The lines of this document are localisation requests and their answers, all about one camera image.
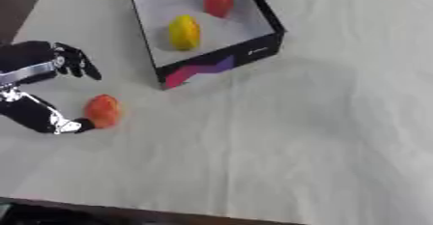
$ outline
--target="white tablecloth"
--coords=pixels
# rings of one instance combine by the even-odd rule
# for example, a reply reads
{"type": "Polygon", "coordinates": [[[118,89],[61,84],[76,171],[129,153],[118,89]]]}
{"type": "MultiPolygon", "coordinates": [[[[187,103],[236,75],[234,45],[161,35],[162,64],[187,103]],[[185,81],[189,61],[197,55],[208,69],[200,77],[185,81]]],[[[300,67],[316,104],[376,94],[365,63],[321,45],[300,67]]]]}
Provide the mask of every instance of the white tablecloth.
{"type": "Polygon", "coordinates": [[[130,0],[40,0],[16,42],[83,48],[104,80],[25,89],[120,125],[0,118],[0,196],[325,225],[433,224],[433,0],[269,0],[281,53],[160,91],[130,0]]]}

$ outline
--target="table surface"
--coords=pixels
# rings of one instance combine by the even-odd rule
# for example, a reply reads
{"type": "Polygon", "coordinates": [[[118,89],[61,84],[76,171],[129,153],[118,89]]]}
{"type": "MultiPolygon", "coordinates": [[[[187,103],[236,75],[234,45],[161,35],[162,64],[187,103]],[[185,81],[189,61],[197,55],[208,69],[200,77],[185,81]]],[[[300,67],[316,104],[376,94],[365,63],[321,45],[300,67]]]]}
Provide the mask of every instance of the table surface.
{"type": "Polygon", "coordinates": [[[130,0],[40,0],[16,42],[85,50],[102,82],[25,89],[78,116],[95,95],[124,120],[42,135],[0,118],[0,196],[308,224],[432,224],[433,0],[268,0],[278,56],[156,88],[130,0]]]}

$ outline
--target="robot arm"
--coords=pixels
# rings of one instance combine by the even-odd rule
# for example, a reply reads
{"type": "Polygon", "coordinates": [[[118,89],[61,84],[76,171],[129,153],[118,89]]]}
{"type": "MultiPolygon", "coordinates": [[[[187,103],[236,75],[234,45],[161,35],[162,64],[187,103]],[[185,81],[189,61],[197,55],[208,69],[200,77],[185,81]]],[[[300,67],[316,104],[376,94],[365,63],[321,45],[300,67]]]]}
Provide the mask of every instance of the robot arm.
{"type": "Polygon", "coordinates": [[[65,119],[47,101],[17,86],[53,78],[57,72],[76,77],[83,72],[96,80],[101,74],[79,49],[62,43],[23,42],[0,47],[0,114],[42,133],[80,133],[95,128],[84,118],[65,119]]]}

